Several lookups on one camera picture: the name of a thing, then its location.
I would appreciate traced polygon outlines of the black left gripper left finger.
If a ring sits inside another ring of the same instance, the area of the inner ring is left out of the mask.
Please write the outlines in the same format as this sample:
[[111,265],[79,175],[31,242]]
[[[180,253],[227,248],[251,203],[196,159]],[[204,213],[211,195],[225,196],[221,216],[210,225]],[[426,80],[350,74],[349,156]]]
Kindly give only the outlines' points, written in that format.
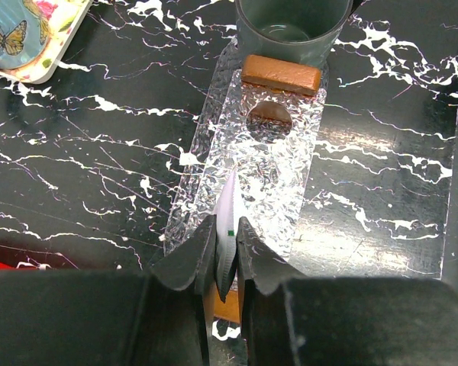
[[0,365],[207,365],[216,218],[145,272],[0,271]]

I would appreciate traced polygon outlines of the white toothpaste tube red cap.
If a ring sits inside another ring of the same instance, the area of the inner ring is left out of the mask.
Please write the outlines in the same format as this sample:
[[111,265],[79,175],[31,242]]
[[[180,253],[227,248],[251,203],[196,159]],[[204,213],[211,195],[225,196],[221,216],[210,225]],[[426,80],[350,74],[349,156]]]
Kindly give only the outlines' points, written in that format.
[[236,273],[237,227],[234,216],[234,191],[237,171],[233,169],[214,208],[216,215],[215,280],[220,300],[225,303]]

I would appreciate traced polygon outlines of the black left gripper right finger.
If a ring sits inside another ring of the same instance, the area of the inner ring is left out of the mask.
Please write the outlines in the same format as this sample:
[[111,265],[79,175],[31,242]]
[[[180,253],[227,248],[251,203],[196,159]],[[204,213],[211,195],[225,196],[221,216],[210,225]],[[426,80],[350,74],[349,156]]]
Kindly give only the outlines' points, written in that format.
[[309,277],[246,218],[237,232],[251,365],[458,365],[458,293],[442,281]]

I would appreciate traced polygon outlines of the dark grey mug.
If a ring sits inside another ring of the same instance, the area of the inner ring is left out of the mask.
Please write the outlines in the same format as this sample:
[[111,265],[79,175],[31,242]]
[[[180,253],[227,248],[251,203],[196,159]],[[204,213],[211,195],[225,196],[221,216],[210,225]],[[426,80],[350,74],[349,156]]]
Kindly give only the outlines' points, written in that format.
[[237,48],[242,58],[265,56],[321,68],[354,0],[236,0]]

